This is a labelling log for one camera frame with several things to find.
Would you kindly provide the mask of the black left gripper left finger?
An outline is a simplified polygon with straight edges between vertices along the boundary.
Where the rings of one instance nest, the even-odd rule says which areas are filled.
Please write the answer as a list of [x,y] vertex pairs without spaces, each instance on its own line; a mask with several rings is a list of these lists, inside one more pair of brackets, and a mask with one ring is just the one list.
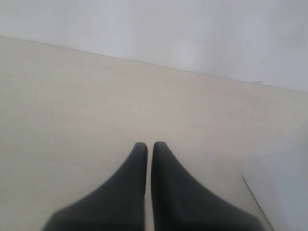
[[148,149],[135,143],[120,168],[99,188],[56,211],[45,231],[143,231]]

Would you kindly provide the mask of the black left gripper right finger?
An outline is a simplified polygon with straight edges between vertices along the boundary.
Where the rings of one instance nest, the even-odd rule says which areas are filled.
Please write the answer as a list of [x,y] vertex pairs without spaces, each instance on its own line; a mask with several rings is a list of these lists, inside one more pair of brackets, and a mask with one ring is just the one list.
[[151,194],[156,231],[271,231],[242,177],[196,179],[168,145],[153,146]]

